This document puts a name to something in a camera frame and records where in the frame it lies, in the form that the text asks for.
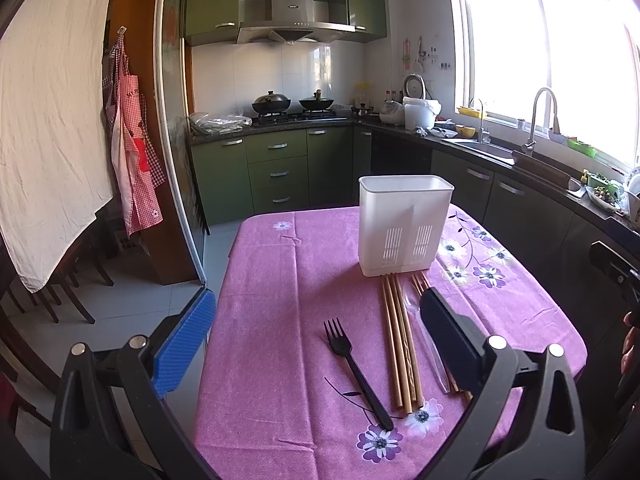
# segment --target silver screw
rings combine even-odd
[[[84,354],[85,350],[86,350],[86,346],[84,346],[84,343],[76,343],[71,347],[71,353],[73,355],[82,355]]]
[[[556,357],[562,357],[564,355],[564,348],[562,348],[558,343],[553,343],[549,345],[549,352],[551,355],[555,355]]]
[[[143,335],[135,335],[129,339],[129,346],[131,348],[140,350],[144,345],[146,345],[146,337]]]
[[[507,348],[507,340],[501,335],[492,335],[489,338],[489,345],[496,350],[502,350],[503,348]]]

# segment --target black fork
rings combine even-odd
[[[351,341],[349,341],[349,338],[344,333],[340,320],[336,318],[331,321],[324,322],[324,330],[333,353],[347,359],[349,368],[351,368],[353,375],[356,377],[356,381],[358,381],[358,385],[367,399],[369,406],[371,406],[373,413],[376,415],[380,426],[385,431],[391,431],[394,428],[391,417],[389,417],[389,414],[382,407],[382,404],[380,404],[376,394],[373,392],[371,386],[369,386],[369,383],[367,383],[367,380],[358,368],[356,361],[353,360],[353,357],[351,356]]]

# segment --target flower print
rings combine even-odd
[[[480,283],[486,288],[502,288],[506,285],[500,269],[489,264],[480,264],[479,267],[474,267],[474,276],[478,276]]]
[[[408,434],[424,437],[427,432],[438,433],[440,426],[444,423],[440,416],[441,412],[442,405],[438,404],[436,399],[425,402],[417,412],[405,418],[404,425],[409,428]]]
[[[273,225],[273,228],[278,231],[286,231],[287,229],[291,229],[291,222],[280,220]]]
[[[513,261],[513,256],[507,249],[503,249],[502,247],[490,247],[486,250],[486,255],[491,258],[491,261],[495,264],[499,265],[511,265]]]
[[[443,240],[440,242],[438,252],[443,256],[460,258],[466,256],[466,249],[455,240]]]
[[[401,449],[398,442],[402,440],[402,435],[395,428],[385,431],[379,426],[369,426],[365,433],[358,435],[358,449],[364,451],[364,460],[373,460],[376,464],[383,458],[393,460]]]
[[[489,236],[489,233],[487,231],[485,231],[484,228],[480,227],[479,225],[477,225],[476,227],[471,229],[471,234],[473,236],[475,236],[476,238],[480,238],[483,242],[490,242],[491,241],[491,237]]]
[[[451,280],[456,285],[464,285],[466,283],[468,272],[466,272],[465,267],[453,265],[445,267],[442,271],[442,275],[444,278]]]

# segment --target tile floor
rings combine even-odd
[[[207,286],[216,297],[225,275],[228,252],[240,223],[230,222],[214,226],[206,240]],[[52,322],[43,307],[31,304],[20,283],[14,283],[12,290],[27,311],[26,314],[18,312],[8,295],[2,298],[0,306],[38,355],[53,371],[60,374],[67,353],[74,343],[83,341],[93,350],[121,347],[132,335],[150,334],[165,316],[180,312],[200,288],[198,282],[158,285],[154,282],[153,271],[149,269],[149,265],[146,262],[141,264],[145,259],[146,255],[141,252],[103,261],[105,269],[115,282],[113,287],[105,286],[92,267],[80,267],[80,288],[75,291],[80,301],[95,317],[96,322],[93,325],[84,321],[57,285],[54,288],[62,300],[62,306],[54,305],[60,318],[57,324]],[[1,342],[0,353],[18,370],[19,377],[15,385],[18,393],[34,404],[39,412],[51,418],[54,407],[53,395],[24,370]],[[167,394],[167,402],[188,436],[191,436],[193,431],[203,362],[204,345],[191,362],[180,387]],[[157,466],[134,420],[123,390],[114,388],[114,396],[138,456],[145,462]],[[33,459],[49,473],[49,428],[32,416],[20,412],[16,434]]]

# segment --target countertop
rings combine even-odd
[[[409,133],[409,131],[405,130],[402,126],[390,126],[388,124],[383,124],[377,118],[347,118],[346,120],[337,119],[335,121],[304,121],[299,123],[270,124],[267,126],[250,126],[244,130],[241,130],[240,132],[223,134],[221,136],[193,136],[190,140],[190,143],[192,146],[194,146],[198,144],[206,144],[208,142],[215,142],[217,140],[235,139],[238,137],[266,134],[270,132],[281,132],[283,130],[300,130],[304,128],[321,128],[323,126],[329,127],[351,125],[365,126],[377,132],[384,132],[386,134],[399,137],[404,140],[416,142],[417,144],[421,144],[423,146],[429,146],[433,149],[439,150],[440,152],[449,153],[449,155],[456,156],[457,158],[461,158],[462,160],[466,160],[467,162],[477,164],[482,168],[506,176],[507,178],[519,182],[524,186],[530,187],[531,189],[555,200],[560,205],[570,209],[572,212],[574,212],[578,216],[581,216],[587,222],[590,222],[600,230],[604,231],[604,222],[610,216],[613,216],[618,222],[620,222],[628,229],[633,229],[633,226],[627,219],[620,218],[617,215],[612,215],[598,208],[589,199],[587,194],[585,194],[582,198],[577,198],[566,192],[565,190],[553,186],[547,181],[536,177],[535,175],[521,171],[515,166],[510,166],[509,164],[500,162],[494,158],[491,158],[490,156],[483,155],[482,153],[472,152],[471,150],[467,150],[465,148],[462,148],[461,146],[457,146],[456,144],[447,142],[437,137],[429,136],[427,138],[423,138],[416,136],[412,133]],[[516,146],[509,145],[509,143],[503,142],[501,140],[492,140],[492,142],[495,142],[495,144],[498,144],[505,148],[516,148]],[[578,171],[572,168],[566,168],[562,165],[560,169],[562,169],[563,171],[567,171],[574,178],[579,174]]]

